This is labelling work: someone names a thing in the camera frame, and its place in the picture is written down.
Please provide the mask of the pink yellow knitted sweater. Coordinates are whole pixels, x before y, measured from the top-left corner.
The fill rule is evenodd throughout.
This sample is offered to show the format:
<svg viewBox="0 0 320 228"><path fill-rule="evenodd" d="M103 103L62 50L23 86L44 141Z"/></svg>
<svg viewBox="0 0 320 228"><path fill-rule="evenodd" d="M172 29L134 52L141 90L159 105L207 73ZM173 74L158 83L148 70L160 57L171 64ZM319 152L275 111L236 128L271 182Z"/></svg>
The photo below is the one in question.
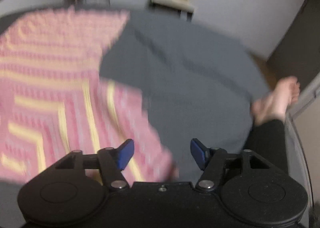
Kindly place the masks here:
<svg viewBox="0 0 320 228"><path fill-rule="evenodd" d="M1 34L1 179L25 183L71 151L93 154L135 142L124 177L172 178L171 153L142 107L142 92L102 80L105 52L130 13L46 9L28 12Z"/></svg>

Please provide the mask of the black trouser leg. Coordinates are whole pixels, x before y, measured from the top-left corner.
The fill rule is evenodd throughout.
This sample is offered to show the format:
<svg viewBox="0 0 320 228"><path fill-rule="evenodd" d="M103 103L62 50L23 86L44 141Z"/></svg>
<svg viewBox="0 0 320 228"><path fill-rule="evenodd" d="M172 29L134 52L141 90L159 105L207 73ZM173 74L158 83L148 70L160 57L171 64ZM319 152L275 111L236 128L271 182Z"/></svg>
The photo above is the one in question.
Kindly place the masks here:
<svg viewBox="0 0 320 228"><path fill-rule="evenodd" d="M261 125L253 125L244 149L250 149L272 163L284 173L288 173L285 125L281 120L269 120Z"/></svg>

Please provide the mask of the grey round table cover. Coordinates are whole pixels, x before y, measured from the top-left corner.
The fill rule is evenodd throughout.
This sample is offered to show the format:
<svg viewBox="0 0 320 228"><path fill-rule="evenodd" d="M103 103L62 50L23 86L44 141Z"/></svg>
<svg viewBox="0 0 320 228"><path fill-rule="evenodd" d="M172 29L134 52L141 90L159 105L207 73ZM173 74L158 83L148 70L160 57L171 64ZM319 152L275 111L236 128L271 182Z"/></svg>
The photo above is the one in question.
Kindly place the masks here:
<svg viewBox="0 0 320 228"><path fill-rule="evenodd" d="M238 41L170 16L128 12L99 77L142 92L149 124L172 155L173 177L195 181L189 141L240 151L252 125L250 104L268 87ZM1 34L25 13L2 17Z"/></svg>

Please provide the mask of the bare foot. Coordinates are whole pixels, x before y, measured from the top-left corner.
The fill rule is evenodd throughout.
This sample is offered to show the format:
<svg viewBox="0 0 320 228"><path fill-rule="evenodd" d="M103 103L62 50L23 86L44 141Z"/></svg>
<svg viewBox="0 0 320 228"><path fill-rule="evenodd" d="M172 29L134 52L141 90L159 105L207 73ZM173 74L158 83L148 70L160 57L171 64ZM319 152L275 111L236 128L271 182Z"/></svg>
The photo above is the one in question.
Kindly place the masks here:
<svg viewBox="0 0 320 228"><path fill-rule="evenodd" d="M259 126L271 120L284 122L287 108L298 101L299 95L300 83L296 77L280 79L272 92L252 103L254 125Z"/></svg>

